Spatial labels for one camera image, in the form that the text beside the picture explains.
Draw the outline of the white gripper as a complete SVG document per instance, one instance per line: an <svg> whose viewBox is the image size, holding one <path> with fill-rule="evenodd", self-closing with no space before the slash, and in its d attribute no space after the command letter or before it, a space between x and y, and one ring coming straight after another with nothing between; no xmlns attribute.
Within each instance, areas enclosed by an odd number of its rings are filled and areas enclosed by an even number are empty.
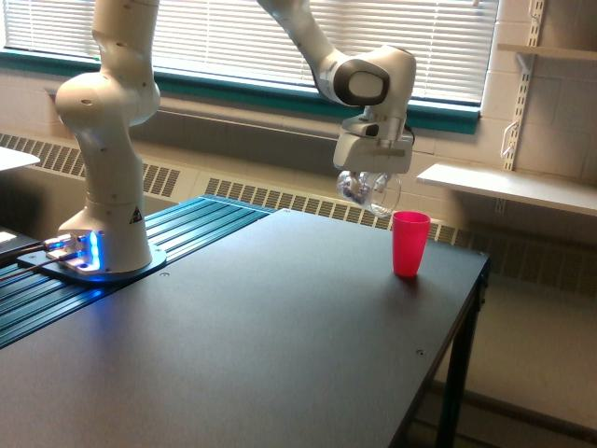
<svg viewBox="0 0 597 448"><path fill-rule="evenodd" d="M360 115L341 124L333 163L341 171L350 171L350 191L364 196L366 185L360 172L379 173L375 191L385 192L388 174L405 174L410 169L413 132L404 130L402 119L382 121Z"/></svg>

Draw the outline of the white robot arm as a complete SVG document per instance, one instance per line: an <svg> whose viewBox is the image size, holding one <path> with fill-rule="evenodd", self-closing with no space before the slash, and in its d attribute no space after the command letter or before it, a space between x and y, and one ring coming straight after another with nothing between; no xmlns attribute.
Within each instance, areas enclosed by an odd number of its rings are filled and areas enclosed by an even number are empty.
<svg viewBox="0 0 597 448"><path fill-rule="evenodd" d="M406 129L416 60L392 46L349 56L336 49L306 1L265 1L328 100L360 109L343 121L333 162L339 194L376 217L389 217L410 168L414 138ZM49 254L91 277L133 273L158 260L144 219L143 164L130 129L158 109L152 45L155 1L99 1L92 35L101 67L64 82L55 105L74 134L86 173L84 207L61 225L69 241Z"/></svg>

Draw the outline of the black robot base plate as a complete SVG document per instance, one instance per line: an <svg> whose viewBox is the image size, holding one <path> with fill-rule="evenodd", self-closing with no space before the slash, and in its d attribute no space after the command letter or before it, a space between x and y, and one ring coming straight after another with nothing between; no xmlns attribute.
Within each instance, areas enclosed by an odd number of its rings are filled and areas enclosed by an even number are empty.
<svg viewBox="0 0 597 448"><path fill-rule="evenodd" d="M156 245L150 245L152 260L144 268L126 273L80 273L66 267L63 263L51 263L40 268L40 272L52 278L83 284L120 284L134 282L159 269L167 262L167 253Z"/></svg>

